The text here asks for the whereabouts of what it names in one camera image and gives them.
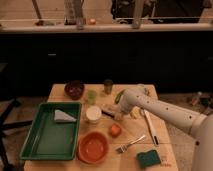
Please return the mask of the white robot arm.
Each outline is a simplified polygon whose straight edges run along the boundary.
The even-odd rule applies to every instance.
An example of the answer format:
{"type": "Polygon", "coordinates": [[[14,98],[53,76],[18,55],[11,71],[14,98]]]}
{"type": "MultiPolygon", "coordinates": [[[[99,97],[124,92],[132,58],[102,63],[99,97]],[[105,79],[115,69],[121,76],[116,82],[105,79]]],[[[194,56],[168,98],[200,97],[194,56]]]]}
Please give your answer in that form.
{"type": "Polygon", "coordinates": [[[213,114],[205,115],[151,98],[139,85],[125,89],[118,103],[122,114],[129,114],[135,106],[149,111],[195,139],[191,171],[213,171],[213,114]]]}

